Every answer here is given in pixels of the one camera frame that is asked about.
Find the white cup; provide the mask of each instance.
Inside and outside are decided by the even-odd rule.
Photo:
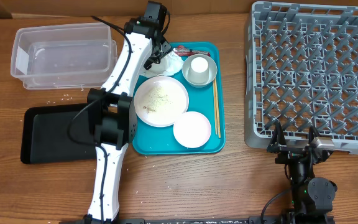
[[[209,80],[208,61],[203,57],[196,57],[190,63],[188,79],[194,84],[204,84]]]

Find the gray dish rack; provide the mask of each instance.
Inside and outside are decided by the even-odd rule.
[[[266,148],[278,120],[288,145],[313,125],[358,154],[358,7],[255,2],[245,38],[246,143]]]

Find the white napkin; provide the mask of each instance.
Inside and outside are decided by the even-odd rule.
[[[179,72],[183,66],[184,61],[174,51],[167,54],[159,64],[153,63],[149,70],[144,69],[140,72],[146,78],[155,76],[172,76]]]

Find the empty round white plate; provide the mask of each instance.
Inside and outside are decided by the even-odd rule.
[[[182,146],[201,147],[211,137],[211,124],[208,118],[199,112],[186,112],[173,124],[173,135]]]
[[[138,117],[148,125],[167,127],[187,111],[189,95],[186,88],[171,77],[153,77],[143,82],[134,98]]]

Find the blue tray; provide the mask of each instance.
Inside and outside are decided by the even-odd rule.
[[[215,45],[207,42],[189,42],[189,43],[171,43],[172,47],[184,45],[189,49],[205,50],[211,53],[211,58],[218,66],[216,82],[218,84],[219,98],[219,118],[221,123],[221,138],[215,134],[214,120],[214,99],[212,83],[204,88],[195,88],[189,85],[182,75],[178,72],[172,76],[181,82],[189,94],[189,108],[187,111],[197,111],[205,115],[211,123],[212,133],[208,142],[201,147],[189,149],[180,145],[173,136],[173,125],[166,128],[155,128],[145,124],[137,118],[137,131],[133,140],[135,150],[143,155],[174,155],[174,154],[203,154],[219,152],[226,143],[226,132],[224,129],[224,111],[223,111],[223,91],[221,69],[219,64],[219,52]],[[146,81],[147,78],[140,76],[136,83],[135,95],[138,87]]]

